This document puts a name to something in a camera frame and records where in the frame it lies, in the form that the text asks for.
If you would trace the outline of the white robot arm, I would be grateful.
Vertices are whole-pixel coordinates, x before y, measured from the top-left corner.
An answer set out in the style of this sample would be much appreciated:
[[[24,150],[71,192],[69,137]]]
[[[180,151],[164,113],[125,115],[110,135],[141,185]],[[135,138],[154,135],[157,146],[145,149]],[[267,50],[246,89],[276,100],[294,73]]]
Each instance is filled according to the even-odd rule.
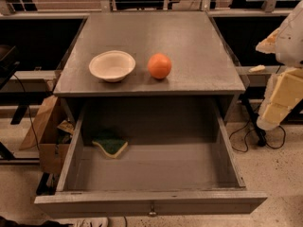
[[[269,78],[258,111],[258,127],[270,131],[303,99],[303,1],[279,28],[258,43],[256,50],[275,54],[276,60],[287,67],[281,74]]]

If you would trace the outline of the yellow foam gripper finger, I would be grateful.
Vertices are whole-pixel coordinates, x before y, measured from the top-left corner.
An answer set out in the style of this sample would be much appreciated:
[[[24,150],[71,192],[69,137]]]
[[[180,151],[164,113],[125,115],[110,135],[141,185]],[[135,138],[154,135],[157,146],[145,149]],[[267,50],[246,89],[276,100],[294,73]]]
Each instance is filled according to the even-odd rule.
[[[256,46],[256,50],[264,54],[275,54],[276,53],[276,36],[279,29],[275,29],[267,38],[259,42]]]
[[[302,99],[303,69],[291,68],[281,74],[273,74],[258,111],[258,127],[265,131],[273,130]]]

